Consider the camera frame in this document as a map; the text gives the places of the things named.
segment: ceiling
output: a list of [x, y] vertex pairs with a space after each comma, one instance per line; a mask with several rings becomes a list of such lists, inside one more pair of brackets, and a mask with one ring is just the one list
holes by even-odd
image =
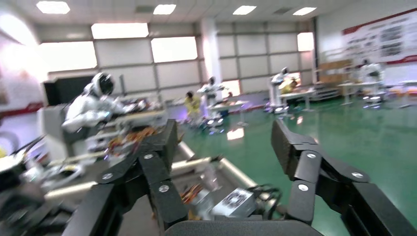
[[[70, 11], [66, 15], [43, 14], [36, 7], [39, 0], [6, 0], [36, 24], [93, 24], [155, 22], [198, 22], [204, 17], [214, 17], [218, 22], [300, 21], [331, 12], [357, 0], [65, 0]], [[135, 13], [138, 5], [156, 6], [176, 4], [171, 15]], [[244, 16], [233, 15], [242, 5], [257, 6]], [[292, 14], [303, 7], [317, 7], [306, 16]], [[283, 14], [274, 14], [283, 8], [293, 8]]]

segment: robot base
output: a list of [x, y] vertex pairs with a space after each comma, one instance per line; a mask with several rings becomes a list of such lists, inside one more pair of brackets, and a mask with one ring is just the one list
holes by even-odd
[[369, 95], [369, 96], [365, 96], [363, 97], [363, 100], [366, 103], [381, 103], [384, 101], [384, 94], [377, 94], [377, 95]]
[[274, 114], [284, 114], [288, 111], [289, 107], [282, 105], [282, 106], [270, 106], [269, 112]]
[[223, 125], [223, 118], [209, 118], [207, 119], [207, 126], [210, 128], [219, 127]]

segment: humanoid robot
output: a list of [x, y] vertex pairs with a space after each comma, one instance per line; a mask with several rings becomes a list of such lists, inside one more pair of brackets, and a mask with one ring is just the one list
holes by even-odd
[[[384, 79], [384, 71], [380, 64], [370, 63], [368, 59], [363, 60], [363, 66], [359, 71], [359, 79], [363, 83], [382, 83]], [[363, 98], [366, 102], [379, 103], [383, 101], [385, 91], [380, 89], [380, 85], [375, 85], [366, 89], [368, 95]]]
[[114, 115], [124, 115], [134, 110], [142, 110], [146, 103], [127, 105], [113, 99], [109, 95], [113, 92], [114, 82], [110, 74], [98, 73], [69, 106], [62, 127], [74, 133], [82, 127], [95, 127], [99, 123], [106, 123]]
[[221, 119], [220, 114], [218, 112], [211, 112], [209, 107], [215, 106], [217, 103], [216, 94], [218, 91], [222, 91], [226, 89], [221, 84], [215, 83], [215, 77], [211, 77], [208, 80], [208, 84], [205, 84], [201, 87], [201, 89], [197, 90], [197, 93], [201, 93], [206, 97], [206, 110], [208, 115], [208, 122], [210, 126], [220, 126], [222, 125], [223, 119]]
[[284, 67], [281, 72], [272, 77], [269, 83], [269, 112], [280, 114], [285, 112], [284, 104], [282, 104], [281, 92], [279, 86], [284, 82], [284, 79], [289, 75], [288, 67]]

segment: white table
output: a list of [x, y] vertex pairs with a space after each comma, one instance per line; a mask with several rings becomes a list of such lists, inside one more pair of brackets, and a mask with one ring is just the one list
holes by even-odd
[[114, 126], [124, 122], [132, 122], [133, 125], [147, 125], [151, 124], [157, 119], [161, 119], [167, 116], [166, 110], [161, 111], [144, 111], [139, 113], [128, 114], [115, 119], [112, 122], [106, 124], [106, 126]]
[[400, 85], [403, 87], [403, 92], [405, 91], [405, 94], [403, 96], [403, 105], [400, 106], [399, 108], [405, 108], [405, 107], [409, 107], [409, 94], [408, 94], [408, 87], [412, 87], [412, 86], [417, 86], [417, 80], [407, 80], [407, 81], [401, 81]]
[[305, 102], [305, 109], [303, 111], [305, 111], [305, 112], [312, 112], [314, 110], [311, 110], [310, 109], [310, 97], [311, 97], [311, 95], [313, 93], [314, 93], [314, 91], [291, 92], [291, 93], [282, 94], [279, 97], [283, 100], [283, 103], [285, 105], [287, 105], [287, 100], [288, 99], [294, 99], [294, 98], [303, 97], [304, 98], [304, 102]]
[[352, 104], [352, 102], [349, 99], [349, 95], [350, 95], [349, 89], [352, 89], [352, 88], [361, 89], [361, 88], [369, 88], [369, 87], [378, 88], [380, 84], [381, 82], [366, 82], [366, 83], [360, 83], [360, 84], [345, 83], [345, 84], [338, 85], [338, 87], [343, 88], [343, 96], [345, 97], [345, 102], [342, 104], [342, 106]]
[[231, 109], [239, 109], [239, 113], [240, 113], [240, 121], [238, 122], [238, 125], [240, 126], [247, 126], [247, 123], [245, 122], [244, 119], [244, 115], [242, 112], [242, 107], [243, 105], [247, 104], [249, 101], [236, 101], [236, 102], [232, 102], [232, 104], [217, 104], [215, 106], [209, 106], [208, 110], [210, 112], [221, 112], [221, 111], [226, 111], [226, 110], [231, 110]]

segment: green floor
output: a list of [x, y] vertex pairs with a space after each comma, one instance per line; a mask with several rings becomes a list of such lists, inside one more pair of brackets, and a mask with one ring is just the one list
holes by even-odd
[[[299, 112], [284, 121], [293, 132], [309, 135], [327, 153], [364, 170], [394, 205], [417, 227], [417, 107], [397, 109], [395, 103], [364, 109], [361, 103], [340, 106], [341, 100], [313, 104], [314, 112]], [[244, 136], [228, 140], [239, 116], [230, 116], [222, 134], [187, 130], [185, 142], [200, 156], [223, 154], [257, 183], [284, 190], [288, 202], [291, 182], [270, 146], [273, 115], [261, 110], [245, 115]], [[229, 133], [229, 139], [241, 130]], [[313, 227], [326, 236], [347, 236], [339, 214], [316, 197]]]

